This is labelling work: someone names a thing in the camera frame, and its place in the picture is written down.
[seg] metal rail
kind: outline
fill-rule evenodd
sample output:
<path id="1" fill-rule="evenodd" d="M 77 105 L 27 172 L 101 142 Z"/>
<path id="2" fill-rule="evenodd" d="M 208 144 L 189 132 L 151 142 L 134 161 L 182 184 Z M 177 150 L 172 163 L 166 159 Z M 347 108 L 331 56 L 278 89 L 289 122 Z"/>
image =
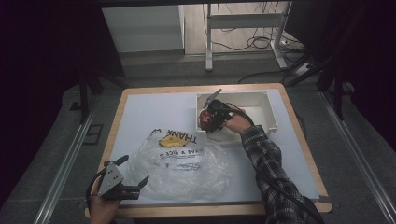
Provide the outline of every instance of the metal rail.
<path id="1" fill-rule="evenodd" d="M 366 181 L 366 184 L 369 187 L 370 191 L 373 193 L 388 223 L 396 223 L 396 210 L 392 199 L 389 197 L 387 191 L 376 177 L 375 173 L 370 167 L 370 164 L 364 158 L 361 149 L 359 148 L 358 144 L 350 133 L 347 125 L 335 114 L 332 107 L 332 100 L 329 98 L 329 96 L 326 96 L 321 91 L 319 92 L 319 96 L 322 98 L 330 114 L 330 117 L 332 118 L 332 121 L 334 122 L 338 132 L 343 137 L 353 160 L 356 162 L 359 170 L 361 171 L 361 175 Z"/>
<path id="2" fill-rule="evenodd" d="M 76 133 L 72 144 L 64 156 L 64 160 L 62 161 L 62 164 L 59 167 L 59 170 L 53 179 L 51 186 L 49 187 L 49 191 L 43 203 L 41 204 L 40 209 L 38 210 L 34 220 L 35 224 L 49 223 L 55 206 L 59 200 L 59 197 L 61 196 L 62 190 L 64 189 L 64 184 L 76 160 L 76 156 L 79 152 L 84 136 L 91 124 L 98 101 L 99 96 L 94 95 L 90 103 L 91 112 L 88 115 L 86 121 L 79 125 L 78 132 Z"/>

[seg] metal frame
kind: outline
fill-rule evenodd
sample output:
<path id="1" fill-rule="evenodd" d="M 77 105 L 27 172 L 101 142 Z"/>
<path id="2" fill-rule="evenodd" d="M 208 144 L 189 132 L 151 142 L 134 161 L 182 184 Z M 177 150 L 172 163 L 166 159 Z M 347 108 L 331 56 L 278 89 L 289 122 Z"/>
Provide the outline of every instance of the metal frame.
<path id="1" fill-rule="evenodd" d="M 271 41 L 271 48 L 280 69 L 286 69 L 287 65 L 280 53 L 279 42 L 286 25 L 290 5 L 291 2 L 288 2 L 282 13 L 212 15 L 211 4 L 207 4 L 206 71 L 213 70 L 212 29 L 256 27 L 277 27 L 278 32 L 275 41 Z"/>
<path id="2" fill-rule="evenodd" d="M 332 109 L 333 105 L 330 97 L 322 91 L 320 91 L 318 94 L 319 97 L 322 99 L 327 111 L 329 112 L 329 115 L 332 118 L 335 127 L 344 139 L 350 155 L 352 156 L 353 160 L 356 162 L 356 165 L 361 171 L 361 175 L 366 181 L 366 184 L 369 187 L 370 191 L 373 193 L 379 208 L 387 219 L 387 222 L 396 223 L 396 207 L 393 204 L 392 198 L 389 196 L 386 189 L 377 178 L 369 162 L 365 159 L 363 153 L 361 152 L 361 148 L 356 143 L 345 122 L 340 120 L 337 114 Z"/>
<path id="3" fill-rule="evenodd" d="M 79 125 L 78 132 L 76 133 L 73 142 L 71 143 L 69 149 L 64 156 L 64 160 L 62 161 L 62 164 L 59 167 L 59 170 L 56 173 L 56 176 L 53 179 L 51 186 L 49 187 L 46 198 L 44 199 L 40 209 L 37 212 L 34 220 L 35 224 L 45 224 L 50 222 L 50 218 L 55 209 L 55 205 L 57 204 L 61 196 L 62 190 L 64 189 L 67 177 L 69 177 L 70 171 L 72 170 L 82 141 L 88 131 L 88 128 L 90 127 L 98 102 L 99 96 L 94 95 L 90 104 L 91 112 L 87 115 L 87 119 L 85 120 L 85 122 Z"/>

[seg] plastic bag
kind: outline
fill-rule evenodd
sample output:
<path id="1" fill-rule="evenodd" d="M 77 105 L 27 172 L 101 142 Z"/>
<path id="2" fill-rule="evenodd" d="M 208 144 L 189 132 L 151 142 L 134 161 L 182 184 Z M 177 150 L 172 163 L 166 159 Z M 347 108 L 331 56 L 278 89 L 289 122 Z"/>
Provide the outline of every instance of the plastic bag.
<path id="1" fill-rule="evenodd" d="M 130 184 L 149 175 L 142 190 L 152 199 L 212 197 L 230 185 L 225 150 L 219 143 L 191 133 L 154 130 L 131 156 L 128 168 Z"/>

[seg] dark background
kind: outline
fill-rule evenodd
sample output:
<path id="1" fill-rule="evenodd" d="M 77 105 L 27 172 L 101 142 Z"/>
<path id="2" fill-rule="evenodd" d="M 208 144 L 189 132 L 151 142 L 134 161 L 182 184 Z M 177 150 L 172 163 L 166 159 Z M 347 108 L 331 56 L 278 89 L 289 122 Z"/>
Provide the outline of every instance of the dark background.
<path id="1" fill-rule="evenodd" d="M 99 7 L 1 1 L 1 204 L 50 131 L 80 74 L 124 76 Z"/>
<path id="2" fill-rule="evenodd" d="M 123 71 L 99 7 L 67 7 L 27 0 L 0 4 L 3 203 L 47 136 L 62 106 L 63 93 L 78 84 L 78 74 L 91 74 L 92 68 L 111 76 L 123 76 Z M 322 13 L 315 15 L 318 18 L 324 13 L 323 20 L 309 20 L 322 25 L 307 27 L 319 28 L 321 35 L 316 36 L 319 42 L 339 25 L 339 18 L 350 6 L 346 1 L 327 5 L 326 10 L 320 11 L 319 7 L 318 12 Z M 393 1 L 372 2 L 339 64 L 345 81 L 356 89 L 352 95 L 354 104 L 393 148 L 396 148 L 395 12 Z M 324 45 L 321 56 L 326 56 L 332 43 Z"/>

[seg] gray floor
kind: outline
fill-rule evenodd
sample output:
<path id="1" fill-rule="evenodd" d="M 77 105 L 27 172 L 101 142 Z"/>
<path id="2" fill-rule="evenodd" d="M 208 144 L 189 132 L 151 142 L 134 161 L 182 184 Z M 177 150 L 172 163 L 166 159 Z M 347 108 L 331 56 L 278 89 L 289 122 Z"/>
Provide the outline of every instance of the gray floor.
<path id="1" fill-rule="evenodd" d="M 126 78 L 132 88 L 278 82 L 282 72 L 272 53 L 216 56 L 214 71 L 205 72 L 203 56 L 121 55 Z M 374 194 L 336 129 L 323 100 L 315 90 L 317 77 L 287 88 L 295 112 L 303 119 L 306 140 L 324 185 L 332 199 L 333 210 L 322 214 L 326 223 L 388 223 Z M 84 138 L 71 172 L 55 203 L 49 223 L 88 223 L 83 215 L 85 188 L 96 173 L 122 93 L 115 84 L 102 79 L 105 90 L 98 98 L 91 125 L 103 125 L 97 144 Z M 0 213 L 0 223 L 32 223 L 45 199 L 53 178 L 79 128 L 79 111 L 71 111 L 79 101 L 78 88 L 64 93 L 63 108 L 29 169 L 14 189 Z M 348 96 L 344 97 L 345 123 L 390 198 L 396 198 L 396 155 L 374 128 L 362 117 Z M 193 219 L 146 219 L 141 223 L 257 223 L 262 217 L 216 217 Z M 120 219 L 119 223 L 134 223 Z"/>

